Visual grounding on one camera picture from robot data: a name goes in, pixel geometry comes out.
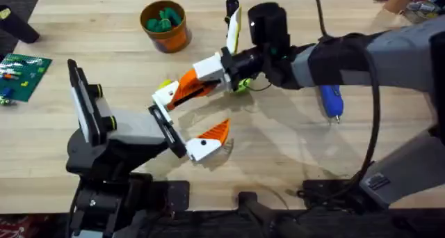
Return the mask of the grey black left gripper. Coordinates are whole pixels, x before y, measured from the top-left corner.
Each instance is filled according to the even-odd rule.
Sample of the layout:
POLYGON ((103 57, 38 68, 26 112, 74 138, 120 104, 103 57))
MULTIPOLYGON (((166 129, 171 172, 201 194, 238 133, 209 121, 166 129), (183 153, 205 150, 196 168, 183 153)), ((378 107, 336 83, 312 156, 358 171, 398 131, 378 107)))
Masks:
POLYGON ((117 182, 167 149, 179 158, 199 162, 227 141, 230 119, 214 125, 185 143, 172 127, 167 105, 178 81, 164 80, 152 95, 155 105, 146 113, 112 109, 105 99, 90 106, 76 103, 79 128, 67 143, 67 172, 86 180, 117 182))

